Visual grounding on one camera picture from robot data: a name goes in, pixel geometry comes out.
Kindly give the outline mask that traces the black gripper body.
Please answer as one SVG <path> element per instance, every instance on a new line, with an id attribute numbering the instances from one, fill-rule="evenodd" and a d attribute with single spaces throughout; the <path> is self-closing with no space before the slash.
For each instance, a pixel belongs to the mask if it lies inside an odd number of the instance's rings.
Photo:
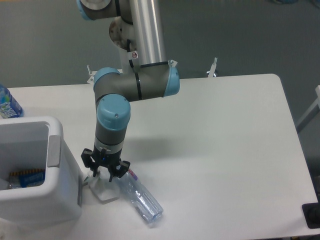
<path id="1" fill-rule="evenodd" d="M 116 153 L 109 154 L 94 147 L 91 155 L 92 159 L 94 160 L 94 168 L 98 168 L 99 166 L 105 168 L 116 168 L 120 165 L 121 153 L 122 151 L 120 150 Z"/>

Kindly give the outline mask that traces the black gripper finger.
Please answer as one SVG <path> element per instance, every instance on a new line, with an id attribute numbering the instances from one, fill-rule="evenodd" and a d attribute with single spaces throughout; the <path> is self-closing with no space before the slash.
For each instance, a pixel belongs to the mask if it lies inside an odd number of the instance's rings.
<path id="1" fill-rule="evenodd" d="M 117 163 L 113 163 L 108 167 L 109 182 L 112 182 L 114 177 L 122 178 L 125 173 L 128 172 L 131 163 L 129 161 L 119 160 Z"/>
<path id="2" fill-rule="evenodd" d="M 81 159 L 86 168 L 93 172 L 93 177 L 97 176 L 99 167 L 99 156 L 95 151 L 85 148 L 81 153 Z"/>

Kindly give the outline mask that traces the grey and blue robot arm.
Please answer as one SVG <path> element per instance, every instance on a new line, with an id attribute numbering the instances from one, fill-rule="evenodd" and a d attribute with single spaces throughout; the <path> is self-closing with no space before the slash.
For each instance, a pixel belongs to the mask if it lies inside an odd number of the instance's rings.
<path id="1" fill-rule="evenodd" d="M 79 0 L 77 7 L 89 21 L 111 18 L 109 36 L 125 52 L 122 71 L 104 67 L 93 75 L 94 148 L 81 154 L 94 174 L 104 167 L 111 178 L 121 178 L 130 168 L 121 159 L 130 103 L 177 94 L 179 73 L 166 57 L 157 0 Z"/>

